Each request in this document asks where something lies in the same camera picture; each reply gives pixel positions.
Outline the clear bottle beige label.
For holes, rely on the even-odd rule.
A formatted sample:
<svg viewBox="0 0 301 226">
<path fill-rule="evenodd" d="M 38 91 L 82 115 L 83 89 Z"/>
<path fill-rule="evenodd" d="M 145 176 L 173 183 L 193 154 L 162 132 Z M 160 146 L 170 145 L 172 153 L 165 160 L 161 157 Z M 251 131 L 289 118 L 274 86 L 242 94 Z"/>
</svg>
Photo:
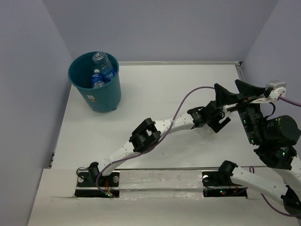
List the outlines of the clear bottle beige label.
<svg viewBox="0 0 301 226">
<path fill-rule="evenodd" d="M 196 128 L 196 131 L 202 139 L 208 139 L 212 134 L 214 134 L 214 131 L 207 125 Z"/>
</svg>

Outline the Pocari bottle white cap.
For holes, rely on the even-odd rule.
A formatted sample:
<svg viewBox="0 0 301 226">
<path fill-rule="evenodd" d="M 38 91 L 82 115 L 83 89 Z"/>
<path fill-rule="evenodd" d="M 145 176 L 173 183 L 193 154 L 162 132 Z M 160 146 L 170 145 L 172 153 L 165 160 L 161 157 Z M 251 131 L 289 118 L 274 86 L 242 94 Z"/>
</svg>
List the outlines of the Pocari bottle white cap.
<svg viewBox="0 0 301 226">
<path fill-rule="evenodd" d="M 95 69 L 92 75 L 91 88 L 96 89 L 96 88 L 103 87 L 104 85 L 106 85 L 106 82 L 102 77 L 100 70 Z"/>
</svg>

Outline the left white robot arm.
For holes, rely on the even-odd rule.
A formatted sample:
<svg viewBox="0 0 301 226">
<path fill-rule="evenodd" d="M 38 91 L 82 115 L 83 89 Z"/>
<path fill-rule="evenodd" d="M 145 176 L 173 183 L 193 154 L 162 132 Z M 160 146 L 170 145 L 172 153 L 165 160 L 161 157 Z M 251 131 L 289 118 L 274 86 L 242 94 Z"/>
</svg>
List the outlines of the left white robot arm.
<svg viewBox="0 0 301 226">
<path fill-rule="evenodd" d="M 217 133 L 229 122 L 226 107 L 217 107 L 215 101 L 209 102 L 205 107 L 189 109 L 186 113 L 170 119 L 154 121 L 147 118 L 119 150 L 103 160 L 101 166 L 98 162 L 93 162 L 87 167 L 87 181 L 94 186 L 101 185 L 104 177 L 110 175 L 119 165 L 150 152 L 169 134 L 203 127 Z"/>
</svg>

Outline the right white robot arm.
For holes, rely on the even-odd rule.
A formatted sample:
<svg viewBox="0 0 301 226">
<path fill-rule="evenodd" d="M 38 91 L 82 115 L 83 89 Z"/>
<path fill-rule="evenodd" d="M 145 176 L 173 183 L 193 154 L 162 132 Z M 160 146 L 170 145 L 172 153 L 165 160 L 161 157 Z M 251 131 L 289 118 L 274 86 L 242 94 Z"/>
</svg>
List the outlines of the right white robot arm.
<svg viewBox="0 0 301 226">
<path fill-rule="evenodd" d="M 289 115 L 269 119 L 263 116 L 261 104 L 273 104 L 284 100 L 286 84 L 274 81 L 266 87 L 256 87 L 236 80 L 238 93 L 231 93 L 219 84 L 214 85 L 217 107 L 228 106 L 230 112 L 236 111 L 243 124 L 247 139 L 255 145 L 255 154 L 283 180 L 275 184 L 237 164 L 224 161 L 216 173 L 217 181 L 226 185 L 235 182 L 259 192 L 264 199 L 271 198 L 284 207 L 287 217 L 301 217 L 301 161 L 294 145 L 301 131 L 296 121 Z"/>
</svg>

